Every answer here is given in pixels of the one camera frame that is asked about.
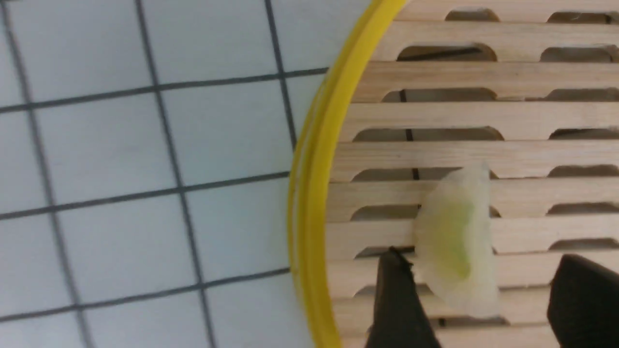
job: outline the yellow rim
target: yellow rim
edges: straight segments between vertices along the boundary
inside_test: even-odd
[[[299,138],[288,192],[288,248],[316,347],[338,348],[324,258],[331,164],[348,105],[376,45],[406,0],[374,0],[316,94]]]

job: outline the white grid background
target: white grid background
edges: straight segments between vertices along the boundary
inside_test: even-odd
[[[0,0],[0,347],[309,347],[287,177],[368,0]]]

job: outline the black object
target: black object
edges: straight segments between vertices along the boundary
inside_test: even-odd
[[[441,347],[419,301],[411,266],[395,248],[381,255],[366,348]],[[618,348],[619,274],[581,256],[564,255],[547,315],[562,348]]]
[[[441,347],[419,301],[411,266],[395,248],[381,255],[366,348]]]
[[[619,275],[582,256],[565,255],[547,315],[562,348],[619,347]]]

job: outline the wooden slat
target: wooden slat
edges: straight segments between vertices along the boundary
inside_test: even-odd
[[[419,296],[429,319],[462,317],[464,312],[447,306],[433,294]],[[501,317],[511,325],[548,323],[546,310],[550,288],[505,290],[500,293]],[[343,336],[364,334],[372,325],[374,297],[359,296],[333,301],[333,315]]]
[[[336,222],[327,224],[327,260],[350,260],[368,247],[413,246],[413,220]],[[584,214],[524,219],[492,219],[497,253],[547,251],[561,240],[619,237],[619,214]]]
[[[557,129],[619,125],[619,103],[438,102],[351,104],[340,142],[366,129],[492,127],[509,140],[546,140]]]
[[[486,161],[499,178],[547,176],[564,165],[619,165],[618,140],[340,143],[331,181],[367,169],[455,168]]]
[[[370,62],[353,103],[378,103],[387,93],[402,89],[475,87],[518,100],[546,97],[555,89],[617,88],[619,64]]]
[[[598,12],[619,10],[612,0],[414,0],[403,8],[397,20],[444,20],[458,7],[484,7],[502,22],[546,22],[555,12]]]
[[[619,251],[574,251],[597,262],[613,272],[619,272]],[[496,256],[496,278],[500,287],[529,287],[548,285],[555,275],[563,256],[562,252],[510,254]],[[327,263],[329,293],[332,298],[350,298],[359,290],[376,283],[378,258]],[[417,284],[424,284],[423,277],[415,275]]]
[[[437,181],[332,183],[327,221],[343,222],[368,206],[416,206]],[[490,204],[502,217],[542,217],[556,204],[619,202],[619,178],[542,178],[491,181]]]
[[[619,45],[619,27],[604,24],[396,21],[376,47],[371,60],[395,61],[408,46],[468,43],[489,46],[498,61],[537,62],[550,47]]]
[[[515,326],[504,328],[440,329],[436,337],[442,348],[558,348],[552,328]],[[364,348],[364,335],[342,337],[342,348]]]

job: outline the tile grout line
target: tile grout line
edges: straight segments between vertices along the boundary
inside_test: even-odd
[[[129,201],[137,201],[140,199],[162,197],[162,196],[168,196],[171,194],[178,194],[181,191],[184,191],[185,193],[187,193],[187,192],[193,192],[193,191],[203,191],[207,189],[224,188],[224,187],[229,187],[229,186],[244,185],[244,184],[250,184],[250,183],[259,183],[261,181],[287,178],[289,174],[290,172],[278,172],[278,173],[271,173],[271,174],[265,174],[265,175],[249,176],[247,178],[239,178],[239,179],[231,179],[231,180],[215,181],[211,183],[183,186],[181,188],[165,188],[165,189],[158,189],[155,191],[144,191],[144,192],[138,192],[138,193],[125,194],[122,196],[92,199],[89,201],[57,204],[55,206],[34,208],[34,209],[28,209],[24,211],[7,212],[7,213],[0,214],[0,221],[9,220],[9,219],[18,219],[21,217],[29,217],[29,216],[34,216],[34,215],[47,214],[50,212],[70,211],[73,209],[81,209],[81,208],[86,208],[86,207],[97,207],[97,206],[102,206],[105,204],[114,204],[114,203],[119,203],[119,202],[129,202]]]
[[[143,302],[143,301],[153,300],[156,298],[165,298],[165,297],[170,297],[170,296],[175,296],[175,295],[186,294],[188,292],[193,292],[193,291],[202,292],[202,290],[210,289],[213,287],[256,281],[260,279],[268,279],[272,277],[282,276],[288,273],[290,273],[290,268],[286,267],[286,268],[281,268],[281,269],[274,269],[272,271],[254,273],[254,274],[250,274],[247,276],[229,277],[229,278],[218,279],[216,281],[210,281],[210,282],[201,283],[201,284],[187,285],[184,287],[176,287],[176,288],[166,289],[166,290],[161,290],[161,291],[156,291],[156,292],[149,292],[146,294],[114,298],[112,300],[103,300],[103,301],[98,301],[98,302],[83,303],[80,305],[69,305],[65,307],[51,308],[51,309],[42,310],[42,311],[11,314],[11,315],[6,315],[6,316],[0,316],[0,324],[11,322],[11,321],[42,318],[42,317],[51,316],[51,315],[68,313],[68,312],[76,311],[76,310],[89,310],[89,309],[96,309],[96,308],[114,307],[118,305],[124,305],[127,303]]]
[[[321,75],[321,74],[325,74],[327,70],[328,68],[326,67],[319,68],[319,69],[296,70],[296,71],[285,72],[284,76],[288,78],[288,77]],[[159,90],[189,89],[189,88],[212,87],[212,86],[221,86],[221,85],[248,84],[252,82],[266,82],[266,81],[273,81],[277,79],[279,79],[278,74],[267,74],[267,75],[256,75],[256,76],[247,76],[247,77],[234,77],[231,79],[221,79],[221,80],[197,80],[197,81],[173,82],[169,84],[160,84],[158,88]],[[147,87],[138,87],[134,89],[116,90],[113,92],[80,95],[80,96],[71,97],[71,98],[46,100],[44,102],[30,102],[26,104],[8,105],[5,107],[0,107],[0,114],[10,113],[10,112],[15,112],[15,111],[25,111],[28,108],[41,109],[41,108],[61,107],[65,105],[96,102],[98,100],[132,97],[134,95],[141,95],[141,94],[154,93],[154,92],[155,92],[155,88],[153,86],[147,86]]]
[[[279,75],[279,85],[282,90],[282,100],[284,102],[284,111],[286,113],[286,123],[288,124],[288,132],[290,133],[290,142],[292,143],[292,151],[297,146],[297,131],[295,129],[295,120],[292,116],[292,106],[290,105],[290,94],[288,93],[288,84],[286,83],[286,75],[284,73],[284,62],[282,60],[282,52],[279,46],[277,37],[277,28],[275,25],[275,15],[273,13],[273,5],[271,0],[264,0],[264,7],[267,11],[267,19],[269,21],[269,31],[271,32],[271,42],[273,44],[273,52],[275,54],[275,63],[277,65],[277,74]]]
[[[19,79],[21,94],[24,102],[26,104],[31,103],[32,98],[30,96],[30,86],[28,83],[27,75],[25,72],[24,61],[19,51],[19,46],[17,44],[17,40],[14,36],[14,31],[11,23],[11,16],[9,13],[9,9],[7,4],[4,1],[0,1],[0,10],[2,11],[2,19],[4,21],[4,31],[6,35],[7,44],[9,46],[9,50],[11,52],[11,56],[13,59],[13,64],[15,70],[17,71],[17,76]],[[53,206],[54,203],[54,193],[51,187],[51,178],[48,167],[48,161],[45,157],[45,150],[43,148],[43,141],[41,139],[40,128],[37,122],[37,116],[35,114],[34,109],[27,108],[26,109],[28,115],[28,127],[30,128],[30,137],[32,143],[35,148],[35,155],[37,158],[38,169],[41,176],[41,181],[43,183],[43,189],[45,192],[45,201],[48,206]],[[71,298],[72,305],[77,307],[77,323],[79,325],[80,338],[85,348],[94,348],[95,345],[92,340],[92,335],[90,333],[90,328],[88,323],[86,322],[86,318],[84,315],[84,311],[79,308],[80,305],[80,296],[77,290],[75,278],[72,273],[71,265],[69,263],[69,256],[67,254],[66,245],[64,242],[63,231],[60,226],[60,221],[58,220],[58,215],[55,212],[51,212],[49,214],[54,244],[57,252],[57,257],[59,258],[65,285],[67,287],[67,291],[69,292],[69,296]]]
[[[151,83],[155,89],[155,98],[157,99],[157,106],[159,111],[159,118],[163,128],[163,132],[165,134],[166,145],[168,147],[168,156],[170,158],[170,163],[172,169],[174,171],[174,177],[176,180],[176,189],[179,190],[179,197],[181,201],[181,208],[183,211],[183,220],[185,223],[185,230],[187,233],[187,238],[189,240],[189,247],[191,249],[191,259],[193,262],[193,270],[194,275],[197,279],[197,283],[203,283],[202,278],[202,267],[200,262],[200,255],[197,250],[196,244],[196,236],[194,234],[193,224],[191,222],[191,216],[189,213],[189,205],[187,203],[187,196],[181,188],[183,187],[183,178],[181,176],[178,158],[176,155],[176,149],[174,145],[174,140],[172,137],[170,123],[168,120],[167,111],[163,102],[162,92],[159,89],[159,78],[157,74],[157,68],[155,67],[155,61],[153,58],[153,50],[150,45],[150,37],[148,33],[148,26],[146,23],[146,16],[144,14],[144,5],[142,4],[142,0],[135,0],[136,14],[138,23],[140,26],[140,33],[142,37],[142,46],[144,49],[144,54],[146,57],[146,61],[148,64]],[[204,317],[204,324],[206,329],[206,339],[210,345],[210,348],[217,348],[216,340],[215,340],[215,332],[212,324],[212,317],[209,311],[208,298],[206,297],[206,291],[198,291],[200,304],[202,307],[202,315]]]

